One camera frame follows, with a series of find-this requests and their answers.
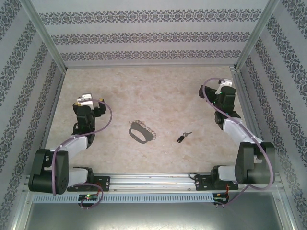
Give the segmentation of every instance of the key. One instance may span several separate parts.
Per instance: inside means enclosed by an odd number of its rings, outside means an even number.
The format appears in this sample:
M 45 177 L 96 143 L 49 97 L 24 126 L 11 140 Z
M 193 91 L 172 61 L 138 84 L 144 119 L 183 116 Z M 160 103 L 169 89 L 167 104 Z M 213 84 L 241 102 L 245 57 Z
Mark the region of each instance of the key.
M 184 137 L 187 137 L 189 134 L 191 134 L 192 132 L 190 133 L 183 133 L 182 136 L 180 136 L 177 140 L 178 143 L 181 143 L 184 139 Z

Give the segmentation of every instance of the robotic arm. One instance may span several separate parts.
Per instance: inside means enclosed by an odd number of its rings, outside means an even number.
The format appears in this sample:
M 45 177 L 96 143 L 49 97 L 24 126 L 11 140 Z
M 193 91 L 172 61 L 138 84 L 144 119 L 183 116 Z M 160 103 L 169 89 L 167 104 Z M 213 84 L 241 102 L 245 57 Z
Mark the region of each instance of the robotic arm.
M 232 81 L 228 79 L 224 79 L 224 82 L 219 81 L 217 90 L 205 86 L 205 93 L 209 101 L 234 120 L 216 111 L 214 114 L 216 124 L 239 146 L 235 165 L 214 166 L 211 170 L 212 183 L 232 181 L 239 184 L 268 184 L 271 176 L 269 167 L 254 140 L 263 147 L 272 165 L 275 162 L 274 145 L 263 142 L 255 135 L 250 135 L 251 132 L 243 125 L 241 117 L 234 111 L 236 90 L 231 86 Z M 202 88 L 203 86 L 199 90 L 199 96 L 205 98 Z
M 77 123 L 73 126 L 73 139 L 60 147 L 56 158 L 56 193 L 63 194 L 67 187 L 81 183 L 93 183 L 94 173 L 91 168 L 74 167 L 69 168 L 69 160 L 80 151 L 91 146 L 95 134 L 83 137 L 76 137 L 95 131 L 95 118 L 106 113 L 104 104 L 86 101 L 92 99 L 90 93 L 83 94 L 77 102 L 73 104 L 73 110 L 77 115 Z M 32 171 L 29 179 L 30 191 L 52 193 L 51 170 L 46 169 L 51 166 L 55 148 L 39 149 L 34 158 Z

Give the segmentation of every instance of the marble floor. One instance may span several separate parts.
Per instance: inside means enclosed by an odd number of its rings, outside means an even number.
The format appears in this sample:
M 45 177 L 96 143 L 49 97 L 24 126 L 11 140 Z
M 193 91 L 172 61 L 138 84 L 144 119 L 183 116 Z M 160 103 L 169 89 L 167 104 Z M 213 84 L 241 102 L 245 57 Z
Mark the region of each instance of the marble floor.
M 238 146 L 214 122 L 214 110 L 198 96 L 211 77 L 229 78 L 229 67 L 142 67 L 68 69 L 47 141 L 47 148 L 70 137 L 76 122 L 72 104 L 83 93 L 104 98 L 113 111 L 110 126 L 96 134 L 90 148 L 70 161 L 95 173 L 208 172 L 233 164 Z M 209 86 L 217 88 L 217 82 Z M 236 97 L 235 110 L 242 110 Z M 109 120 L 106 112 L 96 129 Z M 156 133 L 141 144 L 128 133 L 140 120 Z M 181 143 L 177 139 L 192 132 Z

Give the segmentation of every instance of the patterned wallpaper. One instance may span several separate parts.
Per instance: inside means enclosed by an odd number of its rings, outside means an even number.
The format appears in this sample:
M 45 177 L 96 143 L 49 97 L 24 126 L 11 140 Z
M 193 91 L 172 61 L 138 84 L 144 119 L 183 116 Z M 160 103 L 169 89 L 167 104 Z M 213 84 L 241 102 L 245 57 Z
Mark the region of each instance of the patterned wallpaper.
M 42 146 L 61 73 L 18 0 L 0 3 L 0 230 Z
M 281 0 L 241 75 L 278 166 L 299 229 L 307 229 L 307 3 Z
M 268 0 L 34 0 L 65 64 L 235 64 Z

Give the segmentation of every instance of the black key fob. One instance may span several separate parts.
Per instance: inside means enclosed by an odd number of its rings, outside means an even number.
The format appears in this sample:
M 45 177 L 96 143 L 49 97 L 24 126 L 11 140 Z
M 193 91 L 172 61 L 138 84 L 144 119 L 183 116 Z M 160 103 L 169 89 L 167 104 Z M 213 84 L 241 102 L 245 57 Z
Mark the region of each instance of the black key fob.
M 183 139 L 184 139 L 184 135 L 180 136 L 180 137 L 178 138 L 177 142 L 178 142 L 178 143 L 181 143 L 181 142 L 183 141 Z

